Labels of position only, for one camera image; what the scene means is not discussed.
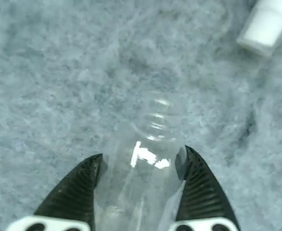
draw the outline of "bottle mouth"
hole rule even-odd
[[[173,94],[151,91],[146,94],[141,102],[142,113],[134,128],[152,141],[176,140],[181,104]]]

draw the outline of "gray carpet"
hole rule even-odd
[[[147,90],[180,94],[178,131],[242,230],[282,231],[282,46],[265,60],[235,44],[254,2],[0,0],[0,231]]]

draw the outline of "floor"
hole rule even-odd
[[[254,2],[0,0],[0,231],[147,90],[180,95],[181,139],[242,230],[282,231],[282,45],[264,59],[235,43]]]

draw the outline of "ridged rubber pad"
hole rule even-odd
[[[84,221],[94,231],[94,188],[102,154],[93,155],[71,170],[50,192],[34,215]]]
[[[223,217],[240,230],[233,209],[204,159],[187,147],[188,172],[176,221]]]

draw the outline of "clear plastic bottle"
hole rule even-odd
[[[97,231],[158,231],[171,224],[187,164],[175,133],[179,105],[168,94],[147,94],[139,117],[107,145],[95,190]]]

